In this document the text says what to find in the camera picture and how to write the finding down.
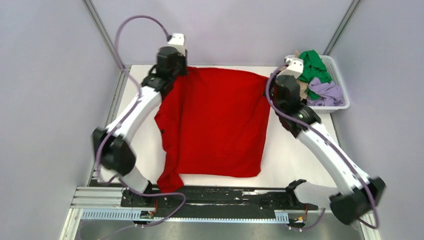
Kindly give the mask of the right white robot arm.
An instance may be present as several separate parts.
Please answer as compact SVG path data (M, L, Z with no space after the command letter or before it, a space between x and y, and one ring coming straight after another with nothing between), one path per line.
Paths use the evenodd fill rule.
M335 143L318 114L301 103L294 76L271 75L264 95L282 127L313 153L336 185L326 187L304 179L295 180L289 186L292 191L285 195L286 204L292 209L312 204L330 209L345 225L359 221L377 229L380 226L377 206L386 190L385 182L358 167Z

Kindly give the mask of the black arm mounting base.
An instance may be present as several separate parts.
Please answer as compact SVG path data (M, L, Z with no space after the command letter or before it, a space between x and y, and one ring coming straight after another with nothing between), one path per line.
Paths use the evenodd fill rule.
M304 214L318 209L301 203L292 190L228 186L183 186L179 195L160 196L157 185L150 185L150 197L121 188L118 207L146 211L152 216L189 218L271 219L276 212Z

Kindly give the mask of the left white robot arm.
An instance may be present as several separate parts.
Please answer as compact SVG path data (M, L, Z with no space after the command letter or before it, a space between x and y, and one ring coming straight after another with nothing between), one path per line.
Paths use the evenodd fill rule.
M136 167L132 140L149 114L159 106L174 87L179 76L188 74L187 50L183 46L161 47L153 65L126 109L105 128L96 128L92 134L94 165L97 170L107 170L134 193L140 206L149 206L153 193L150 181Z

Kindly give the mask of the red t shirt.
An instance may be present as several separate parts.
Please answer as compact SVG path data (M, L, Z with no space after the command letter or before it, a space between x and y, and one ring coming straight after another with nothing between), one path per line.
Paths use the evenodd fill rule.
M162 192L183 186L181 175L252 178L261 171L270 105L267 77L243 70L189 67L162 101L155 122L165 164Z

